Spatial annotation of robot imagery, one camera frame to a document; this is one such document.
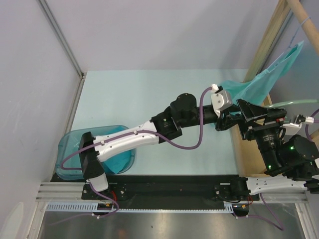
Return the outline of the mint green t shirt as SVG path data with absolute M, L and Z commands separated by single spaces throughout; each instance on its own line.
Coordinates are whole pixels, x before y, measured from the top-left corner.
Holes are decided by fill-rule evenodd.
M 303 46 L 304 42 L 301 41 L 282 53 L 268 68 L 256 75 L 251 81 L 235 82 L 227 80 L 222 82 L 221 86 L 230 93 L 234 103 L 238 99 L 242 99 L 261 105 L 275 83 L 290 70 Z

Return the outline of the translucent green plastic hanger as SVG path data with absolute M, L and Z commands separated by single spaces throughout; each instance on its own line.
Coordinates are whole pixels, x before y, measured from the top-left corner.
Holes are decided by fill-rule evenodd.
M 271 105 L 267 105 L 268 108 L 278 108 L 278 107 L 284 107 L 289 105 L 298 105 L 298 104 L 318 104 L 318 99 L 305 99 L 305 100 L 292 100 L 292 101 L 286 101 L 286 102 L 280 102 L 275 103 Z

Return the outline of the light blue wire hanger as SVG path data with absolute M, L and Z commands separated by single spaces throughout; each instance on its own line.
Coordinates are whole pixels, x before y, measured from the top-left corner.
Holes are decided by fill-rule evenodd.
M 308 20 L 311 19 L 311 17 L 307 17 L 296 29 L 294 35 L 292 36 L 289 45 L 286 47 L 286 49 L 281 53 L 281 55 L 278 56 L 278 58 L 267 68 L 269 71 L 274 70 L 275 67 L 277 67 L 281 62 L 286 60 L 293 52 L 295 52 L 295 48 L 298 47 L 298 43 L 293 46 L 293 41 L 299 31 L 300 28 L 304 25 L 304 23 Z

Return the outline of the blue mesh t shirt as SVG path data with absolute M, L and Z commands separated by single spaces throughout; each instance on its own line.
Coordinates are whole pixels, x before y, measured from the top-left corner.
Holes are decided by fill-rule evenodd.
M 100 134 L 101 135 L 113 134 L 113 133 L 118 133 L 120 131 L 124 131 L 127 129 L 128 127 L 124 125 L 109 125 L 109 126 L 104 126 Z M 102 163 L 105 173 L 114 175 L 114 174 L 121 174 L 128 171 L 135 160 L 135 153 L 136 153 L 136 150 L 131 149 L 109 158 L 107 161 Z

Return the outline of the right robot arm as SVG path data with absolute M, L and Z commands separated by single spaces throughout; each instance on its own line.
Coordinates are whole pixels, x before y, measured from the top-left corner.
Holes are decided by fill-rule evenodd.
M 297 115 L 285 123 L 283 107 L 263 107 L 238 100 L 237 115 L 243 140 L 254 141 L 265 164 L 267 178 L 246 179 L 246 184 L 231 185 L 230 195 L 241 200 L 248 190 L 252 195 L 267 191 L 297 190 L 319 192 L 319 150 L 310 137 L 299 135 L 302 125 L 317 123 L 314 115 Z

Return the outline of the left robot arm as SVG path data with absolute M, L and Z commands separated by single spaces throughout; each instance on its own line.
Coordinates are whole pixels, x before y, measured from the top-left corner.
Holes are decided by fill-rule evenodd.
M 103 136 L 91 132 L 82 135 L 79 157 L 84 179 L 93 187 L 99 199 L 109 196 L 110 186 L 102 163 L 122 152 L 145 145 L 168 142 L 182 135 L 182 128 L 199 126 L 199 142 L 203 138 L 203 126 L 217 123 L 221 113 L 232 106 L 229 92 L 221 90 L 211 94 L 211 104 L 204 105 L 203 99 L 196 101 L 189 93 L 179 95 L 175 101 L 149 121 L 127 130 Z

